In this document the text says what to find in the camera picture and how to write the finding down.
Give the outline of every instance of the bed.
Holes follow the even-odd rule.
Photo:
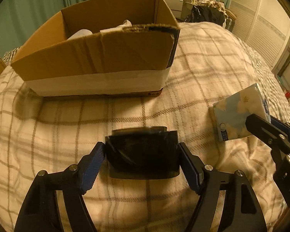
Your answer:
[[[4,61],[10,63],[16,52]],[[290,122],[288,101],[262,57],[208,22],[181,23],[175,60],[158,97],[42,98],[8,66],[0,76],[0,223],[13,231],[39,170],[52,173],[77,163],[114,129],[164,125],[178,130],[179,140],[205,164],[244,171],[271,231],[286,204],[272,179],[270,148],[254,136],[218,142],[212,110],[213,103],[256,82],[271,115]],[[166,180],[112,179],[104,162],[84,200],[98,231],[180,232],[198,197],[182,172]],[[223,192],[212,231],[217,231],[222,206]]]

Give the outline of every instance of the white tape strip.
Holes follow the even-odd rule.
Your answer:
[[[157,91],[163,88],[170,68],[120,71],[26,81],[40,96],[121,94]]]

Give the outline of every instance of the blue gripper pad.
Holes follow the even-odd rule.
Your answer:
[[[98,142],[90,154],[81,158],[78,163],[79,189],[82,195],[90,190],[99,173],[105,158],[104,143]]]

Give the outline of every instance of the beige plaid bedspread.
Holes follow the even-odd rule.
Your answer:
[[[268,97],[271,114],[290,122],[288,102],[260,55],[230,32],[207,22],[181,28],[169,78],[156,98],[46,99],[28,89],[11,67],[5,69],[0,76],[0,223],[7,231],[13,231],[39,170],[53,173],[77,163],[113,129],[151,125],[178,130],[179,140],[205,164],[230,173],[243,170],[272,228],[285,203],[272,179],[269,147],[255,137],[218,142],[211,107],[255,82]],[[182,172],[166,180],[120,180],[110,178],[106,166],[84,196],[98,231],[184,231],[198,197]]]

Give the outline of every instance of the red object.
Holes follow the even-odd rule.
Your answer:
[[[287,99],[289,99],[290,98],[290,91],[287,91],[285,96],[286,96]]]

